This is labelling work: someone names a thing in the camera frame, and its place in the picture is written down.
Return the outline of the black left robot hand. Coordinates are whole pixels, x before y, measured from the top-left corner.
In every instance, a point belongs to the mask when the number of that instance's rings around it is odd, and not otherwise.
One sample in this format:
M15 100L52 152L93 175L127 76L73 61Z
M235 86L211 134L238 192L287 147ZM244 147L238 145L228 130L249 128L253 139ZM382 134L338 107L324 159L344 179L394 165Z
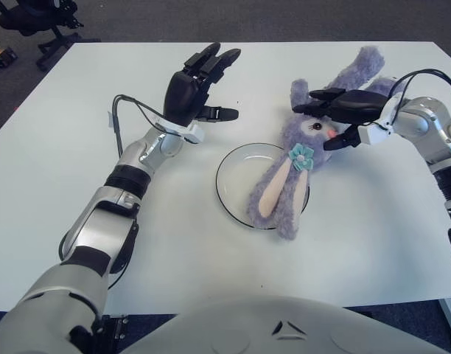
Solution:
M192 121L230 122L238 119L233 108L207 106L210 86L219 82L224 71L241 54L240 49L230 49L221 55L218 42L196 52L184 62L183 69L171 77L164 98L165 120L188 126Z

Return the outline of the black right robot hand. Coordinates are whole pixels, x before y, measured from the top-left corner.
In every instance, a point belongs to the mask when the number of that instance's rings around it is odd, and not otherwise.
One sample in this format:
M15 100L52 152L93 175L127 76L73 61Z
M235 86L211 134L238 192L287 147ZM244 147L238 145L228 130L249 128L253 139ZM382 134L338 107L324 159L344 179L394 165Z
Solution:
M314 90L310 96L312 102L293 106L293 112L316 118L327 116L333 122L349 124L343 133L324 143L324 150L357 147L362 142L358 128L378 120L388 101L382 94L344 88Z

